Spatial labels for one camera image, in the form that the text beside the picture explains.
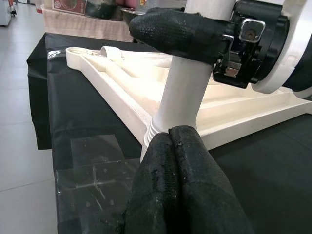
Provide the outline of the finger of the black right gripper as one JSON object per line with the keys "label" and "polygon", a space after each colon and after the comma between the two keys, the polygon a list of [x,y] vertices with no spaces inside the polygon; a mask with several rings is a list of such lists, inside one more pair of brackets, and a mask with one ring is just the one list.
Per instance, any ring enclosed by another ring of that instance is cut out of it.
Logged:
{"label": "finger of the black right gripper", "polygon": [[234,35],[234,24],[178,8],[152,8],[133,18],[129,31],[132,37],[162,53],[216,62],[229,50],[230,43],[223,35]]}

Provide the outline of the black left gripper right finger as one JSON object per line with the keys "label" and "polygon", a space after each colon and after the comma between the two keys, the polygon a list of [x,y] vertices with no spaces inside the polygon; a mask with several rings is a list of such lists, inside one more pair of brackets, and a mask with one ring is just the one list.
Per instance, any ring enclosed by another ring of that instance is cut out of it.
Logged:
{"label": "black left gripper right finger", "polygon": [[252,234],[223,170],[190,126],[169,130],[180,172],[182,205],[192,234]]}

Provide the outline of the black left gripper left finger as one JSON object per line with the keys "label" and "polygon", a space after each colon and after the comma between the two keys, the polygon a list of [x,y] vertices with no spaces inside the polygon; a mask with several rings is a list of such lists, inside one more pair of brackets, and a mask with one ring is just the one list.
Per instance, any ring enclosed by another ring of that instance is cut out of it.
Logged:
{"label": "black left gripper left finger", "polygon": [[134,177],[124,215],[126,234],[180,231],[180,182],[168,133],[153,137]]}

